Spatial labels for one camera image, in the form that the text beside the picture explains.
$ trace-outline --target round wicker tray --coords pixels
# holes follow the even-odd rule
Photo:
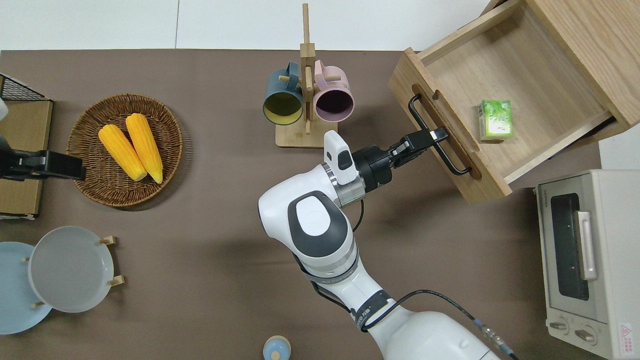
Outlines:
[[[133,181],[104,148],[98,131],[106,124],[117,125],[129,138],[125,119],[132,113],[147,117],[156,139],[163,164],[163,182],[150,176]],[[89,199],[122,208],[145,202],[171,181],[182,157],[182,132],[171,111],[159,101],[144,95],[122,94],[96,102],[74,125],[67,144],[67,154],[83,160],[86,179],[76,186]]]

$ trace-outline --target robotic arm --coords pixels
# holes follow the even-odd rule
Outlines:
[[[375,339],[386,360],[498,359],[447,315],[414,313],[396,304],[365,270],[349,220],[340,210],[388,183],[390,167],[412,160],[446,136],[444,129],[423,129],[387,151],[371,146],[351,154],[344,140],[329,131],[324,136],[324,164],[283,181],[259,200],[267,235],[291,250],[316,290],[342,302],[356,326]],[[474,323],[513,354],[493,331]]]

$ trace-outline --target wire basket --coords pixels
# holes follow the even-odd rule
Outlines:
[[[0,74],[0,98],[6,101],[49,101],[20,81]]]

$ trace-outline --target pink mug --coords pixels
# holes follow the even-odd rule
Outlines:
[[[328,122],[343,121],[353,113],[353,96],[347,75],[336,66],[324,66],[317,60],[314,80],[314,108],[320,119]]]

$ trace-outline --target oven handle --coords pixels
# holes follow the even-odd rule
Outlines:
[[[578,260],[582,270],[583,280],[595,280],[598,278],[596,271],[595,255],[593,254],[593,236],[591,234],[591,213],[588,211],[576,211],[575,219],[578,235]]]

